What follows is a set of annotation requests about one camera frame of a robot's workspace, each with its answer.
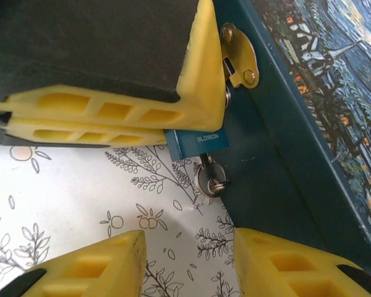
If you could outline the gold metal box hasp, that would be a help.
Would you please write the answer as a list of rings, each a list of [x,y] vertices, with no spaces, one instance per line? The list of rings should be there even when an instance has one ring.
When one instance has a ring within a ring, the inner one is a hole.
[[[257,57],[247,35],[232,23],[220,30],[224,75],[234,88],[255,88],[260,80]]]

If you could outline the floral patterned table cover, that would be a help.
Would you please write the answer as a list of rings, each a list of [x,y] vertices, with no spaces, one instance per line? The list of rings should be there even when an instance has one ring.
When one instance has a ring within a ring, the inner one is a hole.
[[[164,147],[0,146],[0,289],[46,260],[126,231],[147,240],[142,297],[240,297],[234,225],[196,197],[195,159]]]

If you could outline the starry night painted box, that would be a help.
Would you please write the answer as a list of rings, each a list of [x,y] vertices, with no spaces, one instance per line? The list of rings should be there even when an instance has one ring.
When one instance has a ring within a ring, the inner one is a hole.
[[[217,154],[237,227],[347,260],[371,292],[371,0],[214,0],[255,50]]]

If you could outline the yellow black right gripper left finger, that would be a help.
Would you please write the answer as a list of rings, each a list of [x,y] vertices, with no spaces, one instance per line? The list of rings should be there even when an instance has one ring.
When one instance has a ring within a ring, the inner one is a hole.
[[[0,297],[142,297],[146,263],[145,232],[127,231],[29,269]]]

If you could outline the small blue padlock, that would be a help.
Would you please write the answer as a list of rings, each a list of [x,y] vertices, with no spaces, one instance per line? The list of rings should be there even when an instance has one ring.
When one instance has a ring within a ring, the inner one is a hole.
[[[228,102],[221,57],[201,60],[196,66],[185,62],[176,84],[181,108],[181,125],[165,129],[164,136],[173,161],[195,157],[229,146],[223,128]]]

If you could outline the silver padlock key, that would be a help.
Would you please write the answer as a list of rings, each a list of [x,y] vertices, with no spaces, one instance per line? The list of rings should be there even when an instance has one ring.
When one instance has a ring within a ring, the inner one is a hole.
[[[200,164],[194,177],[196,195],[211,199],[219,197],[228,183],[224,168],[209,153],[203,153],[198,158]]]

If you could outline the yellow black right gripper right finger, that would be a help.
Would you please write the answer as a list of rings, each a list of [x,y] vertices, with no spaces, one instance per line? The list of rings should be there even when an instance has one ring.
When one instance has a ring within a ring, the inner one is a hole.
[[[240,297],[371,297],[371,275],[355,263],[249,228],[234,230]]]

